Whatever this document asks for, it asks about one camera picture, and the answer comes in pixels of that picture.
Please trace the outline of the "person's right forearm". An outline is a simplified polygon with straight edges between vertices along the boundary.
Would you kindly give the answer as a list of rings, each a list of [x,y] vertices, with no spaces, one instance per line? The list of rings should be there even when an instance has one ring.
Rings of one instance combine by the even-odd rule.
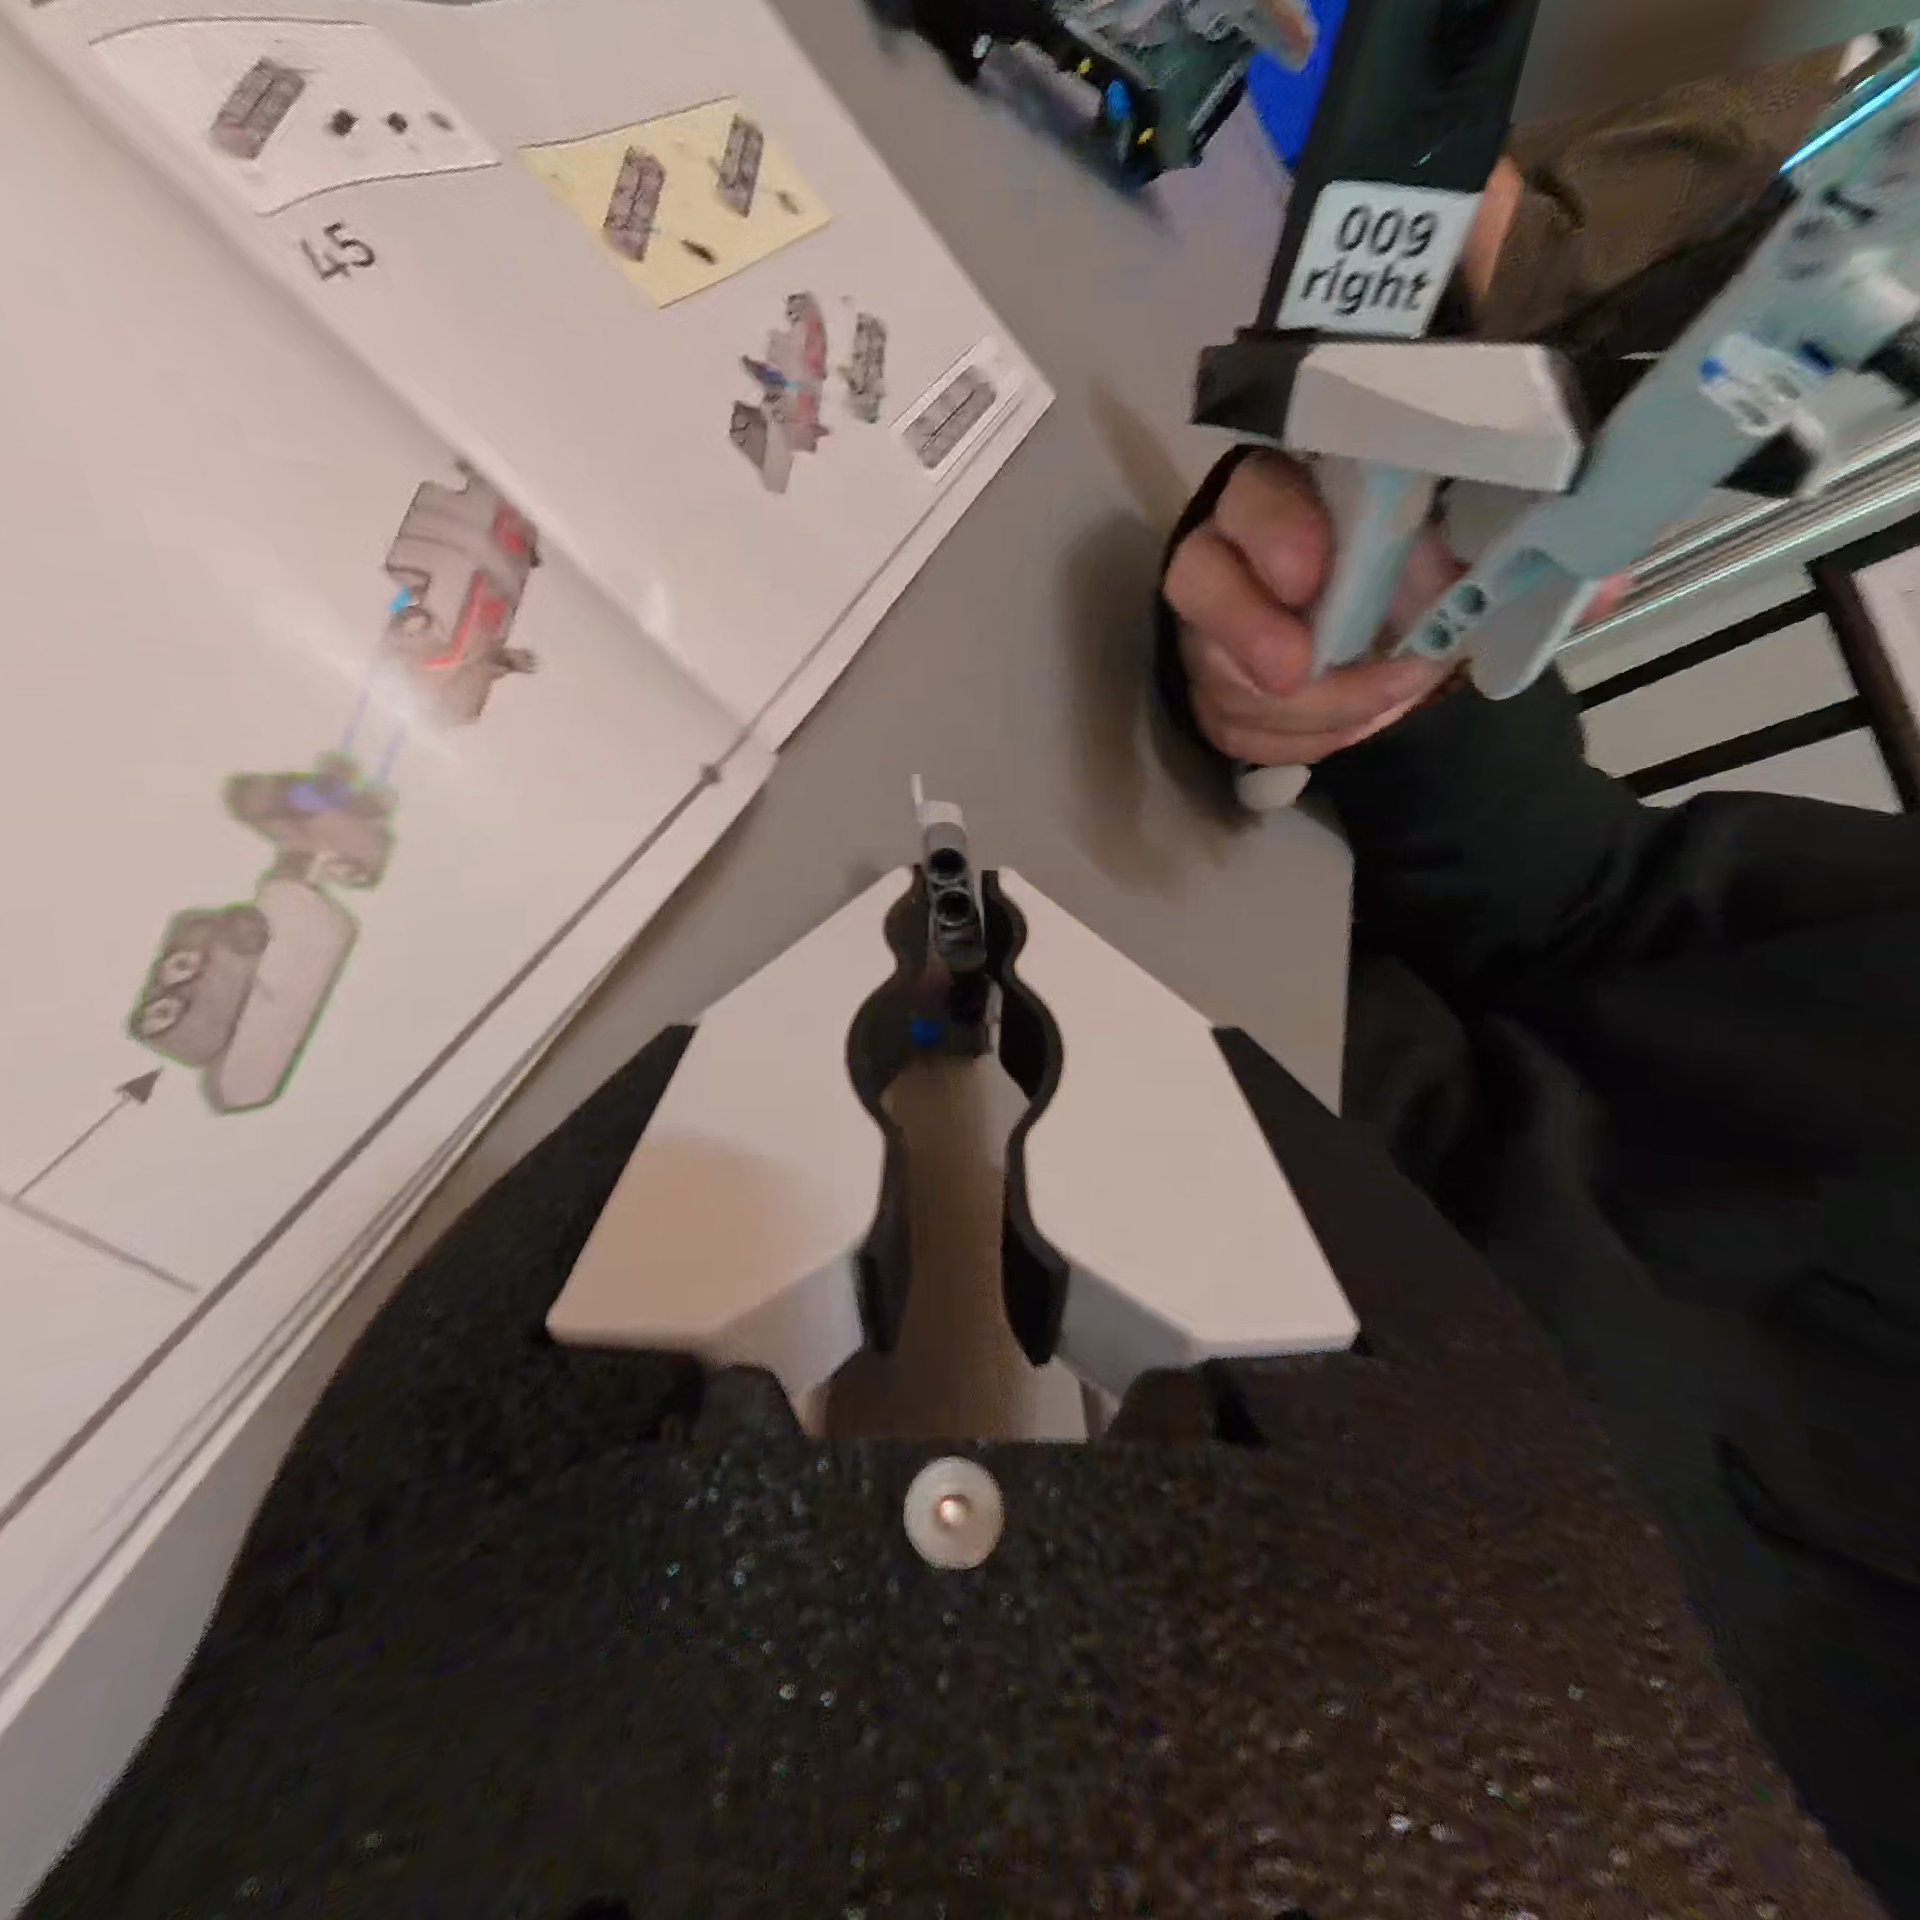
[[[1548,676],[1455,690],[1325,759],[1357,931],[1596,1074],[1806,1071],[1916,1095],[1916,818],[1769,794],[1638,799]]]

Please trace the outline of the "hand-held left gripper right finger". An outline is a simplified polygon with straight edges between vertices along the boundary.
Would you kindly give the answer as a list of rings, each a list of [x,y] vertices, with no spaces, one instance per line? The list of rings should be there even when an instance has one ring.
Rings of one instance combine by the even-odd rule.
[[[1359,1318],[1224,1032],[1012,868],[996,1060],[1020,1091],[999,1274],[1021,1358],[1101,1432],[1150,1374],[1351,1352]]]

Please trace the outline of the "person's right hand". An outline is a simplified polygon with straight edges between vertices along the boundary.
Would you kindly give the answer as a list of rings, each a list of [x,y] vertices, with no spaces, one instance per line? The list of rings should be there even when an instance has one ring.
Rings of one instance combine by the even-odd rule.
[[[1190,499],[1159,579],[1156,690],[1213,757],[1305,772],[1445,699],[1453,668],[1367,659],[1317,668],[1312,618],[1335,557],[1308,464],[1248,448]]]

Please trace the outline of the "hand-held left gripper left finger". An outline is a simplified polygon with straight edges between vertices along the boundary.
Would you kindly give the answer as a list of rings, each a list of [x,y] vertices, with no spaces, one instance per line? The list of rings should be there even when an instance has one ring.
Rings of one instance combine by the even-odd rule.
[[[543,1327],[581,1351],[758,1367],[806,1432],[870,1338],[857,1247],[884,1134],[848,1064],[860,1008],[896,974],[887,870],[704,1010]]]

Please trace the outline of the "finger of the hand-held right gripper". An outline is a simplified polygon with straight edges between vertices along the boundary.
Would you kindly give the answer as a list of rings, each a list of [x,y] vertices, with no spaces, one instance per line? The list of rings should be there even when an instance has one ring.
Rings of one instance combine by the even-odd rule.
[[[1539,343],[1321,343],[1292,382],[1288,451],[1566,492],[1585,413],[1567,359]]]

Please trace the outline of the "dark grey toy brick connector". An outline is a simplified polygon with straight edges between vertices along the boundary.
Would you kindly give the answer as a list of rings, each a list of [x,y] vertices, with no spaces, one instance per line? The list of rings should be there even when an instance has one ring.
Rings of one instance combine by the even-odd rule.
[[[964,814],[909,781],[919,829],[926,954],[908,1036],[924,1051],[979,1060],[996,1040],[999,988]]]

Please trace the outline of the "grey toy brick panel assembly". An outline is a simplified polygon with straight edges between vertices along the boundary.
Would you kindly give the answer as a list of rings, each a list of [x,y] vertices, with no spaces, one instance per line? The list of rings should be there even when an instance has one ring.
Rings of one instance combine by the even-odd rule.
[[[1423,618],[1401,655],[1463,661],[1478,693],[1525,690],[1597,590],[1704,494],[1760,464],[1807,490],[1821,436],[1807,405],[1836,375],[1916,399],[1916,115],[1814,141],[1783,170],[1769,223],[1603,421],[1567,492],[1512,522]]]

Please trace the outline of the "open instruction booklet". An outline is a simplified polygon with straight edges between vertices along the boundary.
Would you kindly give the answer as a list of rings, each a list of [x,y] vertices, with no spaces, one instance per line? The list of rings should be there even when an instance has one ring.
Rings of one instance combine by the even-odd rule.
[[[4,1694],[1052,399],[765,5],[4,5]]]

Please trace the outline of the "grey desk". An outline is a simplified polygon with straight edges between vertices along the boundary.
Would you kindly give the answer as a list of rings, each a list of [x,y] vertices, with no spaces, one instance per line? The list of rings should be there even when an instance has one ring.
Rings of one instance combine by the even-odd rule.
[[[582,1004],[351,1288],[302,1327],[181,1498],[131,1541],[95,1618],[25,1706],[54,1786],[4,1786],[4,1914],[85,1828],[152,1728],[302,1416],[396,1287],[662,1023],[824,918],[901,846],[913,772],[989,846],[1329,1111],[1351,861],[1329,827],[1233,827],[1150,732],[1166,526],[1211,461],[1183,426],[1203,334],[1256,288],[1280,166],[1243,111],[1215,158],[1127,207],[1041,139],[1041,96],[964,94],[861,5],[774,5],[857,131],[1039,359],[1059,397],[779,751],[761,797]]]

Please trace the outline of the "partly built toy truck chassis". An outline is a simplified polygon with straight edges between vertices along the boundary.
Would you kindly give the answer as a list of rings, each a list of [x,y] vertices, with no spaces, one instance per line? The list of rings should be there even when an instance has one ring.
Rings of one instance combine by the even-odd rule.
[[[1190,170],[1239,108],[1256,58],[1300,74],[1329,32],[1308,3],[878,3],[975,85],[999,50],[1027,50],[1095,96],[1089,147],[1124,188]]]

